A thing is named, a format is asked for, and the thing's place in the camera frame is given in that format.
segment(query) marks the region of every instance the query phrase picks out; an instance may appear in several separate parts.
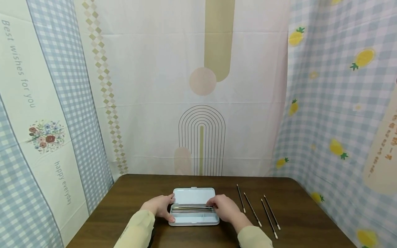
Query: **light blue pencil case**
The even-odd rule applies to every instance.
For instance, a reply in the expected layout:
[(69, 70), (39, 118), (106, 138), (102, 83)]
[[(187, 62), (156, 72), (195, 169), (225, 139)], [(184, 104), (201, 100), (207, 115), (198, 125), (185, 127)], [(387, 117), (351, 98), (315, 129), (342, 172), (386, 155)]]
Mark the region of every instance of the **light blue pencil case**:
[(173, 208), (183, 205), (205, 206), (207, 201), (215, 196), (213, 188), (176, 188), (175, 203), (171, 205), (170, 213), (175, 217), (175, 222), (168, 222), (170, 226), (212, 226), (219, 224), (216, 213), (173, 213)]

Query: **pencil case lid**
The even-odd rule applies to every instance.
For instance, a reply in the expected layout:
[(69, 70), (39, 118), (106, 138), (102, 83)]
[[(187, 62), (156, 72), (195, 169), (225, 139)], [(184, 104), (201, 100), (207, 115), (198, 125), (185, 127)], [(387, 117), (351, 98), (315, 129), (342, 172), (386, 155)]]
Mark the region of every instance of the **pencil case lid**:
[(174, 189), (175, 204), (206, 204), (215, 196), (213, 188), (176, 188)]

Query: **person's left hand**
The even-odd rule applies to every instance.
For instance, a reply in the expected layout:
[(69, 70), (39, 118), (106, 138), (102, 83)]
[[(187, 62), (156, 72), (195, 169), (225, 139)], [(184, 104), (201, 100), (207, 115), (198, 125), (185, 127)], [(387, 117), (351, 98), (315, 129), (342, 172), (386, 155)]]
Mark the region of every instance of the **person's left hand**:
[(165, 218), (169, 222), (175, 222), (175, 218), (167, 211), (169, 204), (175, 202), (175, 194), (169, 196), (157, 196), (145, 202), (140, 210), (149, 210), (156, 217)]

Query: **pencil case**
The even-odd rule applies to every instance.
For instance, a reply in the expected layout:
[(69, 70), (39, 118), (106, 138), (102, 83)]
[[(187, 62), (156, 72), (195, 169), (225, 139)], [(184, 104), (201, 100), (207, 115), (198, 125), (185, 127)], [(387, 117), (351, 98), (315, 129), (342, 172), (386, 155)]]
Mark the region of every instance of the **pencil case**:
[(176, 188), (174, 189), (175, 203), (171, 205), (170, 214), (175, 217), (175, 222), (168, 222), (170, 226), (211, 226), (219, 224), (219, 217), (215, 211), (180, 211), (181, 208), (190, 206), (205, 207), (209, 199), (215, 196), (213, 188)]

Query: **black pencil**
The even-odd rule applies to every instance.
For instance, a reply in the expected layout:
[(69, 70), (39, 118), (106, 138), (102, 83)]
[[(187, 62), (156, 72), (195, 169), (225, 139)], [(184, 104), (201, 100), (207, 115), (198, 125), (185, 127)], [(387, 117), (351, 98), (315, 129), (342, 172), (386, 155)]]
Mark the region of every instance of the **black pencil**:
[(241, 198), (240, 188), (239, 188), (239, 185), (238, 185), (238, 184), (236, 184), (236, 185), (237, 185), (237, 190), (238, 190), (238, 192), (239, 192), (239, 197), (240, 197), (241, 204), (243, 205), (243, 211), (244, 211), (244, 213), (245, 213), (245, 207), (244, 207), (243, 199)]
[(272, 210), (272, 208), (270, 207), (270, 204), (269, 204), (269, 202), (268, 202), (268, 199), (266, 198), (266, 196), (265, 196), (265, 195), (263, 195), (263, 197), (265, 198), (265, 201), (266, 201), (266, 203), (267, 203), (267, 204), (268, 204), (268, 206), (269, 206), (270, 212), (271, 212), (271, 213), (272, 213), (272, 215), (273, 215), (273, 218), (274, 218), (274, 221), (276, 222), (277, 228), (278, 228), (279, 230), (281, 230), (280, 226), (278, 225), (278, 222), (277, 222), (276, 216), (274, 215), (274, 213), (273, 213), (273, 210)]
[(263, 208), (265, 209), (266, 216), (268, 217), (268, 220), (269, 220), (270, 226), (271, 226), (271, 227), (272, 227), (272, 229), (273, 229), (274, 236), (276, 237), (276, 239), (278, 239), (278, 237), (277, 237), (277, 234), (276, 234), (276, 231), (274, 230), (273, 223), (272, 223), (272, 221), (270, 220), (269, 213), (268, 213), (268, 211), (267, 211), (267, 209), (266, 209), (266, 207), (265, 207), (265, 203), (263, 203), (263, 200), (262, 200), (262, 199), (261, 199), (260, 201), (262, 202)]
[(251, 208), (252, 212), (254, 213), (254, 216), (255, 216), (256, 220), (258, 221), (259, 227), (262, 227), (262, 224), (260, 223), (260, 221), (259, 221), (259, 219), (258, 219), (258, 217), (257, 217), (257, 215), (256, 215), (256, 213), (254, 211), (254, 208), (252, 207), (251, 203), (249, 202), (247, 195), (245, 194), (245, 192), (243, 192), (243, 193), (244, 193), (245, 198), (247, 199), (249, 207)]

